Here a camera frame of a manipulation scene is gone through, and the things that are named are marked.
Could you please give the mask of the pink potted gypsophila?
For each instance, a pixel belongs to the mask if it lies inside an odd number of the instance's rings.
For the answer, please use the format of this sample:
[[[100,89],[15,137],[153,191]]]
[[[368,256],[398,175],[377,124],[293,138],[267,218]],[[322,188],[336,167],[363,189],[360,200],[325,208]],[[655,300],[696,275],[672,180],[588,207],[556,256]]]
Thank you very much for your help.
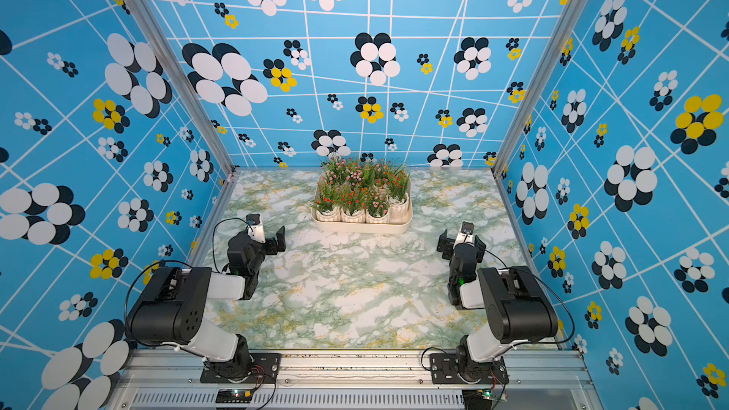
[[[377,162],[362,162],[349,159],[345,165],[345,182],[353,187],[372,187],[379,180],[381,165]]]

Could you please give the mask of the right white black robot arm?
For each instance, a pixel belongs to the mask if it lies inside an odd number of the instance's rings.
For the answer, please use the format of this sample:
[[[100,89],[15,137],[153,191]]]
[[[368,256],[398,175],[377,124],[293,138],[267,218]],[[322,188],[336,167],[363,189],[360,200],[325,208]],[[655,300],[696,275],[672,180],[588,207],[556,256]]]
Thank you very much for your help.
[[[520,345],[556,336],[558,317],[538,279],[525,266],[480,267],[490,251],[465,222],[456,237],[439,236],[436,251],[449,263],[448,300],[456,309],[486,312],[487,323],[456,348],[459,379],[508,383],[503,356]]]

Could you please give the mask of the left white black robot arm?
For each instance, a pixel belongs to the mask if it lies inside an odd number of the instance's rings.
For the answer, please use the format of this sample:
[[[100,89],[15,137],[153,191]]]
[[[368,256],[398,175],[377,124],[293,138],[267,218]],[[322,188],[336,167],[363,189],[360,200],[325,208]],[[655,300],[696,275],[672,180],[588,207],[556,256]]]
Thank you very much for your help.
[[[252,299],[269,255],[286,251],[286,229],[259,237],[256,225],[228,242],[229,263],[209,267],[159,265],[133,306],[125,306],[125,333],[145,347],[176,347],[203,360],[203,383],[274,383],[281,356],[252,355],[246,338],[204,317],[210,301]]]

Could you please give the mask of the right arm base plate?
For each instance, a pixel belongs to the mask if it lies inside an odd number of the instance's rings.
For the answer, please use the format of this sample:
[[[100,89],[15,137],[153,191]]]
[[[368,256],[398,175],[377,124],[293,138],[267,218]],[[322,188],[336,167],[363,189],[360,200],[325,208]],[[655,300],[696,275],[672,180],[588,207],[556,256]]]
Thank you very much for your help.
[[[508,385],[510,378],[504,364],[476,363],[468,358],[459,359],[455,353],[428,355],[427,368],[434,385]]]

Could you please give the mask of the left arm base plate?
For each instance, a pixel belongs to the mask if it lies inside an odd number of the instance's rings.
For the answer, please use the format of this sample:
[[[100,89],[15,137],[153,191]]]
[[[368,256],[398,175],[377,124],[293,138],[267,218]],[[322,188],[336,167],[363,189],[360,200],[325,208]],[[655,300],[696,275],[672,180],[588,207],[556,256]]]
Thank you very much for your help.
[[[228,362],[205,360],[199,381],[218,385],[275,383],[282,358],[280,353],[253,353]]]

